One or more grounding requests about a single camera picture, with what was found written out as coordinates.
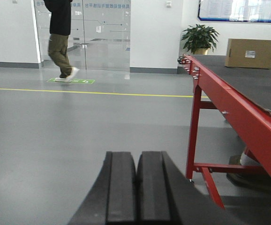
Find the wall switch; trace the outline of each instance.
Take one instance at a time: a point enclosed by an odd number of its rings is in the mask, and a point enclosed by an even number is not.
[[[172,7],[172,1],[166,1],[166,6],[167,6],[167,8],[171,8]]]

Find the green floor sticker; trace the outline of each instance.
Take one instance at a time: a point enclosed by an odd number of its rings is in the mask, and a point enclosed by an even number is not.
[[[51,78],[47,82],[56,82],[55,78]],[[92,84],[95,80],[84,80],[84,79],[73,79],[70,83],[86,83],[86,84]]]

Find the cardboard box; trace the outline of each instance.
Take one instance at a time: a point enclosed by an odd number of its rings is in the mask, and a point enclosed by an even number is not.
[[[229,39],[226,67],[271,68],[271,40]]]

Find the glass door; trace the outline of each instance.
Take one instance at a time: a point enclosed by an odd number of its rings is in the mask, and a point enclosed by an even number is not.
[[[41,58],[45,68],[57,68],[48,56],[51,13],[34,0]],[[73,0],[68,56],[71,65],[93,70],[129,71],[130,0]]]
[[[89,69],[129,71],[130,0],[83,0]]]

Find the shoe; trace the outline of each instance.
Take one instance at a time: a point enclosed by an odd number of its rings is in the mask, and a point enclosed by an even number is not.
[[[77,69],[76,67],[72,67],[71,74],[66,77],[65,82],[71,82],[73,78],[76,76],[76,74],[78,73],[78,71],[79,69]]]
[[[56,82],[66,82],[66,81],[65,81],[65,78],[60,78],[60,77],[56,77],[56,78],[55,78],[55,81],[56,81]]]

